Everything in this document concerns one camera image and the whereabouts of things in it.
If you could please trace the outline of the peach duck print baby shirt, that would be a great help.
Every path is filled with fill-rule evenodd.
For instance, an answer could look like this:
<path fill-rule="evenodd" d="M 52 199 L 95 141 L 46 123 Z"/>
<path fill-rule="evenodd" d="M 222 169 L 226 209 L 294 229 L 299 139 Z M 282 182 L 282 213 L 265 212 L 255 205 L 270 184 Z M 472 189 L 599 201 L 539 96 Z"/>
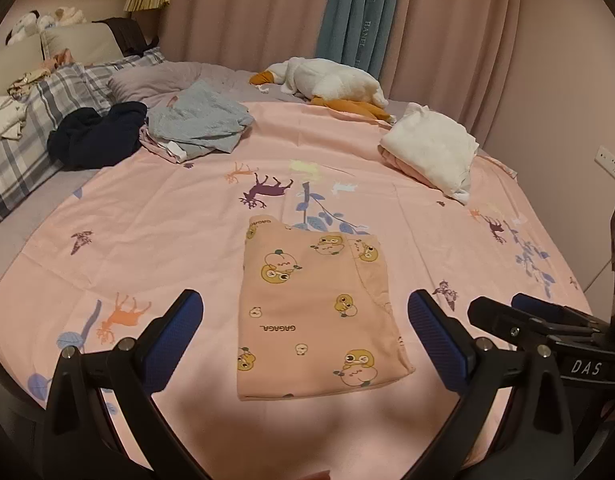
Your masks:
<path fill-rule="evenodd" d="M 392 384 L 413 370 L 377 237 L 251 218 L 239 298 L 240 399 L 330 396 Z"/>

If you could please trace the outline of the white folded clothes pile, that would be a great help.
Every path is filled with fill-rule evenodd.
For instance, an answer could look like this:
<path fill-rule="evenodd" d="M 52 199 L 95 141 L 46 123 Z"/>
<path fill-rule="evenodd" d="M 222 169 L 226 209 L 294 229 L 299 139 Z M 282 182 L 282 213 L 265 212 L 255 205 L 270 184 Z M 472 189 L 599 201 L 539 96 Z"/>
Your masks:
<path fill-rule="evenodd" d="M 475 137 L 459 122 L 414 102 L 379 142 L 390 165 L 463 205 L 470 198 L 478 149 Z"/>

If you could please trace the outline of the pink printed bed sheet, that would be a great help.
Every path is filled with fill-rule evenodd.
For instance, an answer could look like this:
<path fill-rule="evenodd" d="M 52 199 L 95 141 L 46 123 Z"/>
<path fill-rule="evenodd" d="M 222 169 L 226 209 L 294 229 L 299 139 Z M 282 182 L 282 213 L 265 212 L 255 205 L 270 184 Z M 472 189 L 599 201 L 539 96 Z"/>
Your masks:
<path fill-rule="evenodd" d="M 429 290 L 456 318 L 480 296 L 507 302 L 524 292 L 581 311 L 588 302 L 497 162 L 475 159 L 461 205 L 389 167 L 379 125 L 300 104 L 250 110 L 253 128 L 234 153 L 183 167 L 141 151 L 53 211 L 0 280 L 1 363 L 45 401 L 66 344 L 108 349 L 196 289 L 204 320 L 155 401 L 213 477 L 400 478 L 456 402 L 408 323 L 413 290 Z M 252 321 L 262 344 L 290 330 L 262 307 L 239 309 L 245 231 L 256 214 L 312 238 L 377 237 L 410 375 L 339 396 L 239 398 L 239 325 Z"/>

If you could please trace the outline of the plaid grey pillow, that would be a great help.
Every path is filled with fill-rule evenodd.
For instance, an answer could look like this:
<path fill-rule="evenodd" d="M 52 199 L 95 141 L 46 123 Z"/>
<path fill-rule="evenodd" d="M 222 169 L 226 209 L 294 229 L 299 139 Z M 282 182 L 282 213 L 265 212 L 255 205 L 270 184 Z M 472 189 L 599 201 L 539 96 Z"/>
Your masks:
<path fill-rule="evenodd" d="M 106 114 L 114 102 L 109 81 L 116 72 L 164 61 L 161 50 L 155 48 L 110 63 L 63 66 L 35 84 L 25 101 L 22 136 L 0 140 L 0 222 L 60 170 L 60 162 L 48 155 L 47 141 L 63 118 L 82 107 Z"/>

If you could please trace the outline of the pink beige curtain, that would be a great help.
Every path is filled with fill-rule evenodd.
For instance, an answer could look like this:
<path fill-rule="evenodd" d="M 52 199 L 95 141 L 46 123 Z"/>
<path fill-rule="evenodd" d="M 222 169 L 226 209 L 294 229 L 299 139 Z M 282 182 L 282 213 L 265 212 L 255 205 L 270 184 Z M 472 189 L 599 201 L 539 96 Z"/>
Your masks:
<path fill-rule="evenodd" d="M 316 58 L 330 0 L 170 0 L 158 34 L 171 61 L 259 72 Z M 394 0 L 378 79 L 397 101 L 427 104 L 485 142 L 505 87 L 521 0 Z"/>

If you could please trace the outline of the dark navy garment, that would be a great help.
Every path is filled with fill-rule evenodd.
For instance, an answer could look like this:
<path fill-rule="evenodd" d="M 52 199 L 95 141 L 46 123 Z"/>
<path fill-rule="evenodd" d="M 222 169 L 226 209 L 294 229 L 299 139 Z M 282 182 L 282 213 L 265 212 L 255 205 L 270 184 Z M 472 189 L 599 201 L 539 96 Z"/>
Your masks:
<path fill-rule="evenodd" d="M 106 115 L 92 107 L 74 110 L 50 132 L 49 157 L 71 171 L 115 166 L 139 150 L 147 111 L 141 102 L 114 104 Z"/>

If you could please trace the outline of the grey garment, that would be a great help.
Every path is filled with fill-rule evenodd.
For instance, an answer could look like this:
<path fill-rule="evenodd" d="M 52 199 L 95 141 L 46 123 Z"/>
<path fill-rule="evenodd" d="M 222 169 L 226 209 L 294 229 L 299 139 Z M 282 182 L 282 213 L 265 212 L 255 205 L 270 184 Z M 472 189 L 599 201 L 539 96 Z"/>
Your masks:
<path fill-rule="evenodd" d="M 147 114 L 148 139 L 176 164 L 213 152 L 230 154 L 254 122 L 242 104 L 196 81 Z"/>

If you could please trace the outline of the teal curtain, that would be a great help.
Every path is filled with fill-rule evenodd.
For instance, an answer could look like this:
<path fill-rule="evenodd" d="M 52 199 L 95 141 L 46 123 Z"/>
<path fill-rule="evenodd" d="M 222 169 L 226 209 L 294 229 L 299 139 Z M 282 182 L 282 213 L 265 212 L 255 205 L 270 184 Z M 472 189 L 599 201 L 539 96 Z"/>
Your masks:
<path fill-rule="evenodd" d="M 397 0 L 328 0 L 316 44 L 318 58 L 379 77 Z"/>

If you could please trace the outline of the beige headboard cushion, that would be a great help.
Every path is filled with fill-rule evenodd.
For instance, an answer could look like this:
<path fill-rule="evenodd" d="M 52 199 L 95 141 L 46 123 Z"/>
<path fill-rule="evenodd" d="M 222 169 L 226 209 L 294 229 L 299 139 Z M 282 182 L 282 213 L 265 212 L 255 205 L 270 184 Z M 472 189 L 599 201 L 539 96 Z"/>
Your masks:
<path fill-rule="evenodd" d="M 49 60 L 68 49 L 77 63 L 85 65 L 108 63 L 123 58 L 110 27 L 103 23 L 88 23 L 50 28 L 0 48 L 0 96 L 7 93 L 13 81 L 25 73 L 37 70 Z"/>

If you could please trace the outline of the small stuffed toys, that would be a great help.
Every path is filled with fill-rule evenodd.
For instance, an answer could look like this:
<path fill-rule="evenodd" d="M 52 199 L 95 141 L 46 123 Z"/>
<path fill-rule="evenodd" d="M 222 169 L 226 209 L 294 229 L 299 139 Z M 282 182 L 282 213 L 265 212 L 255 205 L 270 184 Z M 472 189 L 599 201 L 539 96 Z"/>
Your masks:
<path fill-rule="evenodd" d="M 6 45 L 16 44 L 46 29 L 80 25 L 86 22 L 84 12 L 75 6 L 59 6 L 49 14 L 40 14 L 37 10 L 33 10 L 24 14 L 8 32 Z"/>

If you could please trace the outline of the white wall power strip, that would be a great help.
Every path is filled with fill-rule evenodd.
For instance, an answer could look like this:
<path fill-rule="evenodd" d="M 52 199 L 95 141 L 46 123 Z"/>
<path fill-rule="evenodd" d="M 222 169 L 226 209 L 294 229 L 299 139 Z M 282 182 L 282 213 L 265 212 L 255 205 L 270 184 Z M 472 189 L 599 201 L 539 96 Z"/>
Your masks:
<path fill-rule="evenodd" d="M 615 181 L 615 156 L 605 146 L 600 145 L 595 156 L 595 162 L 613 177 Z"/>

